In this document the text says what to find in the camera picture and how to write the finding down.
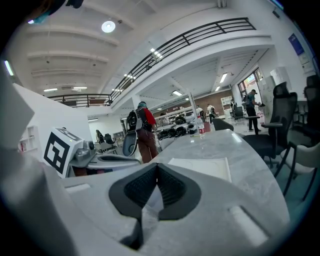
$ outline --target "black pants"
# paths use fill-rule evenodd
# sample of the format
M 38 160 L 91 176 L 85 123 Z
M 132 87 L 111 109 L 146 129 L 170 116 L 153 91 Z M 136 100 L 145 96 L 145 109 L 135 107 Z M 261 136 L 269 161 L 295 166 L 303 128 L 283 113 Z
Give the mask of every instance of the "black pants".
M 212 119 L 215 118 L 214 114 L 209 114 L 210 117 L 210 124 L 212 123 Z
M 247 107 L 246 113 L 247 113 L 248 117 L 255 117 L 257 115 L 254 107 Z M 258 132 L 258 119 L 249 119 L 249 130 L 252 129 L 252 123 L 253 123 L 254 131 L 257 134 L 257 132 Z

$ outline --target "chair armrest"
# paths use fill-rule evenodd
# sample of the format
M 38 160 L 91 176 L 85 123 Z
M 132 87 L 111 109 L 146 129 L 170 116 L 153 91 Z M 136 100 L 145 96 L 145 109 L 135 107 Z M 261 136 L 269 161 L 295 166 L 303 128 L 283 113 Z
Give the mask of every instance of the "chair armrest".
M 257 116 L 257 115 L 255 115 L 255 116 L 245 116 L 244 118 L 245 119 L 259 119 L 260 116 Z
M 271 122 L 271 123 L 261 124 L 261 126 L 264 128 L 279 128 L 279 127 L 282 127 L 283 124 L 280 122 Z

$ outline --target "white paper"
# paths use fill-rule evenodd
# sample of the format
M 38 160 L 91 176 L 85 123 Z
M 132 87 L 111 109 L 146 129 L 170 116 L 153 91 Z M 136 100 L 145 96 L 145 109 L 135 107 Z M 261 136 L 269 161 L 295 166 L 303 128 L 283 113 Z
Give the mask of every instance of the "white paper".
M 193 170 L 198 173 L 210 175 L 231 182 L 227 158 L 221 159 L 179 159 L 172 158 L 169 165 Z

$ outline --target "marble tabletop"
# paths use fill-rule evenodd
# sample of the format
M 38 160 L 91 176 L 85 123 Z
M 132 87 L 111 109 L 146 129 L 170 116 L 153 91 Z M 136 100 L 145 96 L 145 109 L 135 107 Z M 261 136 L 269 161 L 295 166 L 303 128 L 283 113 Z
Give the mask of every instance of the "marble tabletop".
M 235 132 L 219 130 L 204 137 L 179 137 L 152 162 L 177 159 L 227 158 L 232 183 L 272 210 L 284 223 L 290 216 L 284 196 L 270 169 L 256 151 Z

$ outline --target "white column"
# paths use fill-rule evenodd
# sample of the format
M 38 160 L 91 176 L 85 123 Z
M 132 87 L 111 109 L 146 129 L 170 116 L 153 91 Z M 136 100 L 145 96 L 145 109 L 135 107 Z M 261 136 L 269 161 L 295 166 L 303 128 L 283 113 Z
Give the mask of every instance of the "white column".
M 141 102 L 140 96 L 139 95 L 133 95 L 131 98 L 132 98 L 134 109 L 137 109 L 138 108 L 138 104 Z

